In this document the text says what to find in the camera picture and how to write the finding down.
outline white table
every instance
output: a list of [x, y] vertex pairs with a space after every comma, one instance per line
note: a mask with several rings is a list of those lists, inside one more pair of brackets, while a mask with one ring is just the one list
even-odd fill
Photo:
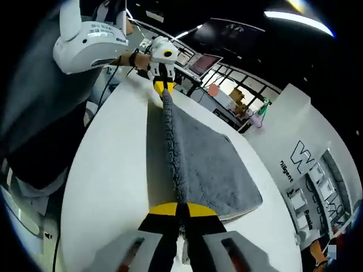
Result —
[[[288, 209], [247, 140], [178, 91], [174, 91], [174, 103], [230, 138], [260, 190], [263, 204], [227, 224], [227, 230], [239, 231], [267, 252], [278, 271], [302, 271]], [[63, 200], [61, 244], [68, 272], [81, 271], [98, 249], [121, 233], [138, 228], [149, 204], [174, 200], [170, 177], [158, 164], [164, 158], [161, 143], [155, 141], [162, 125], [155, 113], [161, 106], [152, 82], [130, 73], [89, 127], [71, 166]], [[192, 269], [176, 260], [172, 271]]]

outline pink object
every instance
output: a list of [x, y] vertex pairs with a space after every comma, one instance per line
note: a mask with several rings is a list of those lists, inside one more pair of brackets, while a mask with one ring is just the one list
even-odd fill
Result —
[[217, 96], [218, 95], [218, 91], [220, 89], [218, 88], [218, 86], [216, 84], [211, 84], [208, 88], [208, 93], [210, 96]]

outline robotic arm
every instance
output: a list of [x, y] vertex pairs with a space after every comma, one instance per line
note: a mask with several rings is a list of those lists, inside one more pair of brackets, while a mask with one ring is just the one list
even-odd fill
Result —
[[103, 66], [128, 47], [126, 12], [121, 12], [121, 29], [100, 22], [82, 22], [79, 0], [64, 2], [60, 10], [61, 36], [53, 48], [53, 58], [65, 74], [80, 73]]
[[159, 36], [151, 45], [149, 79], [154, 83], [154, 89], [162, 96], [164, 89], [170, 93], [174, 87], [174, 63], [178, 57], [177, 48], [168, 38]]
[[[126, 1], [121, 1], [118, 29], [101, 22], [82, 22], [79, 0], [64, 2], [60, 10], [61, 36], [53, 48], [53, 58], [65, 74], [80, 73], [103, 66], [118, 58], [128, 47], [126, 39]], [[174, 63], [177, 48], [165, 37], [157, 37], [151, 45], [148, 76], [162, 96], [164, 89], [174, 87]]]

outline computer monitor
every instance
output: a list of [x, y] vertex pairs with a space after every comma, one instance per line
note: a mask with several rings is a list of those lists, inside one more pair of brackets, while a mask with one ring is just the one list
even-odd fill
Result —
[[204, 54], [189, 69], [201, 78], [222, 59], [223, 57]]

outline gray microfiber towel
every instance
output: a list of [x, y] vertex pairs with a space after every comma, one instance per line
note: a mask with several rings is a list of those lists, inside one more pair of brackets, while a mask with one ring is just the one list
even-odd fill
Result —
[[167, 91], [163, 92], [163, 116], [178, 202], [208, 206], [222, 220], [261, 205], [260, 192], [227, 136], [178, 108]]

